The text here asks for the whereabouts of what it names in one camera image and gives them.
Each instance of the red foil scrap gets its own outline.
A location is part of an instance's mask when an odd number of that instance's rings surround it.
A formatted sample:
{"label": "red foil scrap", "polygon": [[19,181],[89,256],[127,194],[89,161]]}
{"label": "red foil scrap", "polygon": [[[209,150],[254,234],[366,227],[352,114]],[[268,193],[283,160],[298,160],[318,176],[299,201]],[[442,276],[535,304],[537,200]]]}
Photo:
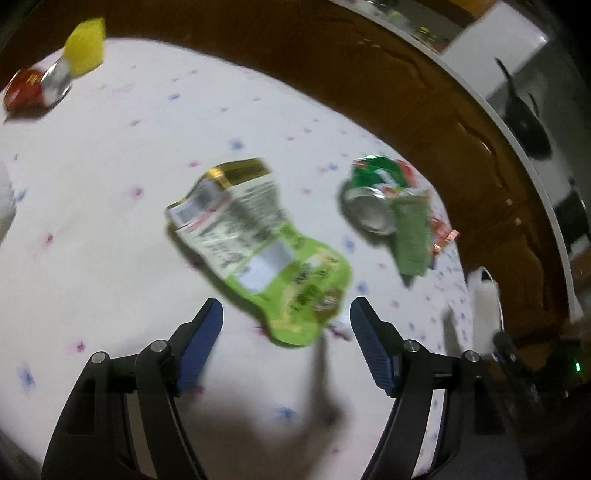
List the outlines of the red foil scrap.
{"label": "red foil scrap", "polygon": [[433,229],[434,257],[441,253],[449,242],[453,242],[460,235],[457,230],[454,230],[439,218],[431,218],[431,228]]}
{"label": "red foil scrap", "polygon": [[8,111],[28,106],[43,105],[43,88],[39,70],[19,70],[6,88],[4,108]]}

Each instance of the can top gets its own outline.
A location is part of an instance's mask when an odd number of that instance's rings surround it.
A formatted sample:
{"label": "can top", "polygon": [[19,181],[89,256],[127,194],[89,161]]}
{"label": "can top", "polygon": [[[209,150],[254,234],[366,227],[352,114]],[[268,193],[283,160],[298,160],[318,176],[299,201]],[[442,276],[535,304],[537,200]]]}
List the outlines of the can top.
{"label": "can top", "polygon": [[369,232],[392,235],[396,231],[394,215],[384,194],[373,187],[348,190],[344,198],[351,214]]}

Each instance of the white tablecloth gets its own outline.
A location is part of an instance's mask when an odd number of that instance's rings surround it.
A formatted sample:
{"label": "white tablecloth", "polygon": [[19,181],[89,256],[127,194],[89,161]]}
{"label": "white tablecloth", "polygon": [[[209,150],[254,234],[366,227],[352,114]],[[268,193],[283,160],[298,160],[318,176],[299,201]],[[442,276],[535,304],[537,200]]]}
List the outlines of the white tablecloth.
{"label": "white tablecloth", "polygon": [[[217,297],[222,333],[197,393],[179,401],[210,478],[360,478],[392,400],[356,342],[326,332],[319,393],[322,344],[273,345],[179,253],[163,211],[207,168],[262,157],[296,227],[350,262],[346,321],[350,301],[364,295],[403,337],[443,352],[441,315],[450,306],[461,346],[471,347],[455,245],[406,288],[386,247],[366,243],[339,213],[351,160],[372,153],[400,157],[268,76],[166,44],[109,40],[104,64],[76,79],[46,116],[0,128],[0,160],[18,201],[0,245],[0,428],[42,461],[92,352],[139,352]],[[435,192],[433,208],[446,218]],[[430,464],[440,399],[416,471]]]}

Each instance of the green snack wrapper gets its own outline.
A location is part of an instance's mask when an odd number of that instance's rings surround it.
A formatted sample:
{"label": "green snack wrapper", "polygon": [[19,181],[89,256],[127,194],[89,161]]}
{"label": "green snack wrapper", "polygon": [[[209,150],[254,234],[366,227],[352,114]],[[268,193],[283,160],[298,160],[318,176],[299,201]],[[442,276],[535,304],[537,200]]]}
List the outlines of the green snack wrapper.
{"label": "green snack wrapper", "polygon": [[423,276],[433,259],[428,192],[405,189],[392,203],[397,225],[394,257],[401,275]]}
{"label": "green snack wrapper", "polygon": [[306,345],[338,313],[349,264],[287,219],[260,159],[211,168],[166,214],[182,242],[263,311],[277,340]]}

